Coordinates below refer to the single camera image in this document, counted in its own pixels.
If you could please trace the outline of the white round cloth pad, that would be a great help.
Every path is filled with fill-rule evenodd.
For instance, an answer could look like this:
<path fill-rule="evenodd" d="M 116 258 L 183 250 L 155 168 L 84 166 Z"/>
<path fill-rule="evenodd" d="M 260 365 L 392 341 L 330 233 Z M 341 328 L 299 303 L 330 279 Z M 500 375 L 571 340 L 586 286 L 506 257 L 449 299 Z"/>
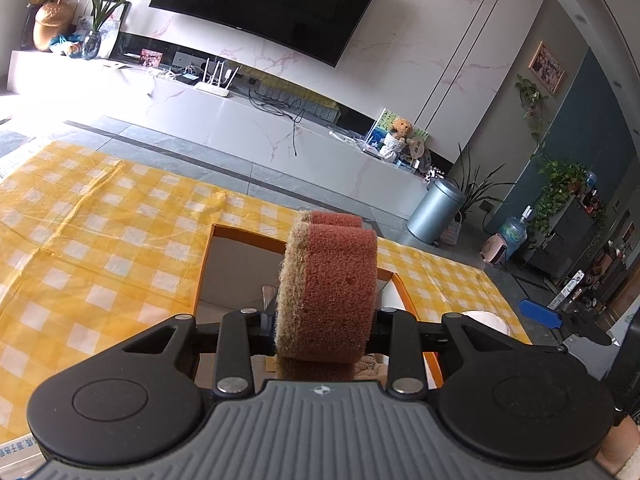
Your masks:
<path fill-rule="evenodd" d="M 473 310 L 464 312 L 464 315 L 472 318 L 480 324 L 490 327 L 492 330 L 502 333 L 503 335 L 512 335 L 509 324 L 501 316 L 496 315 L 495 313 Z"/>

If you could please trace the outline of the brown red sponge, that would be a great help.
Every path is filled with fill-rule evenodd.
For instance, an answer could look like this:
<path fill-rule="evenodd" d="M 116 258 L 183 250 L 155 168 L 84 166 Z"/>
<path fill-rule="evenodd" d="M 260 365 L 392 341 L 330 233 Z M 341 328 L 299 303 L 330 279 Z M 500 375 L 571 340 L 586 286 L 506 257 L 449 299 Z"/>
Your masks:
<path fill-rule="evenodd" d="M 352 214 L 305 211 L 288 234 L 277 296 L 277 378 L 351 380 L 364 357 L 378 236 Z"/>

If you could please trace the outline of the brown plush towel bundle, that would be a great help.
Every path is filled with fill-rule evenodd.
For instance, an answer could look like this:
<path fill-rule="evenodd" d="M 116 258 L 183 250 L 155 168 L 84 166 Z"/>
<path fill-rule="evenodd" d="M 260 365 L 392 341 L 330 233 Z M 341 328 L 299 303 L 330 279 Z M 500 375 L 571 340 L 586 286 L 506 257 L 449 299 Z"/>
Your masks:
<path fill-rule="evenodd" d="M 386 385 L 388 366 L 382 354 L 367 354 L 355 365 L 355 380 L 377 380 Z"/>

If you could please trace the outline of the orange white storage box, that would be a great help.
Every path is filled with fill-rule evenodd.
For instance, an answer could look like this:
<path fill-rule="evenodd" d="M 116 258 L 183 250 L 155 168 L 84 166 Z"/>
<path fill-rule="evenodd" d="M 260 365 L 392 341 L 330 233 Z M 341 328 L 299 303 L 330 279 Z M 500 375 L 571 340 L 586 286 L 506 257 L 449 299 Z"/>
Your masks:
<path fill-rule="evenodd" d="M 203 259 L 200 284 L 196 294 L 194 315 L 198 324 L 220 322 L 231 311 L 242 308 L 262 310 L 279 286 L 279 275 L 285 253 L 285 241 L 228 226 L 213 226 Z M 389 307 L 411 312 L 416 307 L 399 275 L 378 267 L 376 307 Z M 428 388 L 442 386 L 434 353 L 424 353 Z M 213 388 L 215 356 L 202 353 L 195 383 Z M 276 377 L 277 363 L 272 356 L 253 356 L 252 367 L 256 389 L 268 378 Z"/>

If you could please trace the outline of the pink small stool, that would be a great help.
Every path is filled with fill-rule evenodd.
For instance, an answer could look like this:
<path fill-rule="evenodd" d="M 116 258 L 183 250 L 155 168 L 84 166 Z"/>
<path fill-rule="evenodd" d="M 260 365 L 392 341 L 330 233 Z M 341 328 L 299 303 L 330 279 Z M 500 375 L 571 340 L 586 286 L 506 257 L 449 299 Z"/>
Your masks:
<path fill-rule="evenodd" d="M 506 244 L 504 238 L 499 233 L 496 233 L 488 237 L 483 247 L 480 248 L 480 256 L 484 263 L 495 266 L 506 258 L 507 249 L 508 244 Z"/>

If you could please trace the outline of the blue water bottle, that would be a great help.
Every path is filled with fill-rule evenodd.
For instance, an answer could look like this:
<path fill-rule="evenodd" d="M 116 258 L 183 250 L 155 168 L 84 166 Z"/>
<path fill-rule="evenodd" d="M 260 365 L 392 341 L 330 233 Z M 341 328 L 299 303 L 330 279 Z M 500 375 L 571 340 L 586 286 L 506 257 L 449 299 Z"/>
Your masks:
<path fill-rule="evenodd" d="M 527 222 L 532 212 L 533 207 L 527 206 L 519 217 L 507 218 L 498 229 L 498 234 L 506 243 L 504 260 L 509 260 L 527 240 Z"/>

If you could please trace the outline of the grey metal trash can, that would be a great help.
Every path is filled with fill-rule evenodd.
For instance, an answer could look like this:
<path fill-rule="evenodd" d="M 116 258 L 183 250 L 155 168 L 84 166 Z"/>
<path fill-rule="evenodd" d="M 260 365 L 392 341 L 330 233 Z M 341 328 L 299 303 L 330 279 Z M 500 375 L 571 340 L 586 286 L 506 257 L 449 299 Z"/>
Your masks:
<path fill-rule="evenodd" d="M 447 179 L 434 179 L 407 222 L 408 231 L 425 244 L 437 240 L 454 220 L 465 195 Z"/>

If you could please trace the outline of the hanging green vine plant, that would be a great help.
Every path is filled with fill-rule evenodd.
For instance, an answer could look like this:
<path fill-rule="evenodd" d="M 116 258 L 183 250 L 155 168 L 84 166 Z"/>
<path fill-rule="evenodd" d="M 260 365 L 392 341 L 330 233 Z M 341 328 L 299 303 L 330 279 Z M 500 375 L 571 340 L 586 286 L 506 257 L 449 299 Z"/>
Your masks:
<path fill-rule="evenodd" d="M 543 94 L 532 80 L 521 74 L 516 75 L 514 87 L 518 90 L 518 98 L 524 110 L 523 120 L 530 136 L 537 143 L 530 159 L 537 167 L 538 174 L 544 177 L 540 194 L 533 206 L 527 233 L 548 236 L 551 233 L 551 219 L 561 212 L 570 199 L 584 198 L 587 195 L 588 171 L 579 162 L 562 162 L 544 152 L 544 137 L 550 125 L 550 122 L 544 119 L 548 96 Z"/>

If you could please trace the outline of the floor plant by trash can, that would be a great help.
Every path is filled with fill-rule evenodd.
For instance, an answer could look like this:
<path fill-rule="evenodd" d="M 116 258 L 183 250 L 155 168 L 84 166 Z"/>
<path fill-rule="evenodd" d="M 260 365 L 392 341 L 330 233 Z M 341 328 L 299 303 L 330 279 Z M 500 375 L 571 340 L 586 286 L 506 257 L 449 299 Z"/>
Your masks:
<path fill-rule="evenodd" d="M 442 235 L 439 237 L 439 240 L 448 246 L 457 245 L 466 215 L 472 206 L 481 203 L 483 200 L 487 200 L 491 204 L 502 203 L 503 199 L 493 196 L 491 190 L 498 188 L 498 186 L 513 185 L 511 181 L 497 181 L 494 179 L 494 175 L 498 174 L 504 167 L 504 164 L 489 171 L 484 179 L 480 179 L 480 168 L 482 168 L 482 166 L 473 166 L 471 152 L 463 151 L 461 145 L 458 145 L 458 150 L 462 171 L 461 181 L 458 182 L 454 179 L 452 182 L 454 182 L 462 192 L 463 203 L 454 214 L 454 218 L 449 223 L 449 226 L 446 227 L 446 230 L 442 232 Z"/>

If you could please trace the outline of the yellow checkered tablecloth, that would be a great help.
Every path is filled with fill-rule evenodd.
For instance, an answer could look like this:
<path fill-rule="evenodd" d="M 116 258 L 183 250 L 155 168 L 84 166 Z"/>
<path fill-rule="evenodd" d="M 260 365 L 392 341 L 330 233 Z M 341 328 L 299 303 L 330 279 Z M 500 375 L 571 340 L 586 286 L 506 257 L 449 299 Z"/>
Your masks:
<path fill-rule="evenodd" d="M 74 144 L 1 180 L 1 437 L 45 379 L 192 312 L 210 231 L 285 240 L 298 214 Z"/>

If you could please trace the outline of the teddy bear figure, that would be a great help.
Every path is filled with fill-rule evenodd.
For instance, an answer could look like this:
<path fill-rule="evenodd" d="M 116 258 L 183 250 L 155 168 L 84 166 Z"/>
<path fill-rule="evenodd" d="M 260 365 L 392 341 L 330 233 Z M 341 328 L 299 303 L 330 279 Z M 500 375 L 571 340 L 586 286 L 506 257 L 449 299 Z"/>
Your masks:
<path fill-rule="evenodd" d="M 380 156 L 386 162 L 394 162 L 406 146 L 408 137 L 413 132 L 413 125 L 407 119 L 396 117 L 390 124 L 390 131 L 386 134 Z"/>

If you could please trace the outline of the white wifi router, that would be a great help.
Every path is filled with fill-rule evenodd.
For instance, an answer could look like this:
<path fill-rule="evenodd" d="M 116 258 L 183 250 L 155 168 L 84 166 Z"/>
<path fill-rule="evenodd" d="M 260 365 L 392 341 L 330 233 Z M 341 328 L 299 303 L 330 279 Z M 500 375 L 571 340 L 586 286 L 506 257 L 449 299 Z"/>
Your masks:
<path fill-rule="evenodd" d="M 238 64 L 227 64 L 226 61 L 213 61 L 208 58 L 203 67 L 202 78 L 195 84 L 195 89 L 211 96 L 228 98 L 232 82 L 239 73 Z"/>

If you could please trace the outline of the small milk carton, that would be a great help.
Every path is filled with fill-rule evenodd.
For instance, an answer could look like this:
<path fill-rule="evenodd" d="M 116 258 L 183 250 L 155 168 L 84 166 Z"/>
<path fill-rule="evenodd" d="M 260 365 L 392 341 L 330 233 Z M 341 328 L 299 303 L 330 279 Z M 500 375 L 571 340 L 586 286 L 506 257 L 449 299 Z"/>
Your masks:
<path fill-rule="evenodd" d="M 32 434 L 0 445 L 1 480 L 28 479 L 46 459 Z"/>

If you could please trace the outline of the acorn shaped jar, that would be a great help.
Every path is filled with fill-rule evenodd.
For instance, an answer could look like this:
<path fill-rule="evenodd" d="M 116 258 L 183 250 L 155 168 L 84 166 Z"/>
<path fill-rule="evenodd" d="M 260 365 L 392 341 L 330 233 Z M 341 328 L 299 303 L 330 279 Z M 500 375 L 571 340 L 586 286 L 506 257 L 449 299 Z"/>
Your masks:
<path fill-rule="evenodd" d="M 74 15 L 74 8 L 62 0 L 43 3 L 35 16 L 32 40 L 39 51 L 47 51 L 51 40 L 66 33 Z"/>

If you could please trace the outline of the framed wall picture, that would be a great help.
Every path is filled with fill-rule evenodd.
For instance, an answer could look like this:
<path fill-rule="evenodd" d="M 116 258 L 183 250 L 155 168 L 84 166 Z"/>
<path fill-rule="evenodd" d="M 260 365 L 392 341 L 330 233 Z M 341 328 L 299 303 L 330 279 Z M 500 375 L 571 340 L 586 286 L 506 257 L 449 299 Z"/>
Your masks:
<path fill-rule="evenodd" d="M 528 64 L 528 68 L 551 94 L 555 94 L 564 78 L 565 70 L 541 41 Z"/>

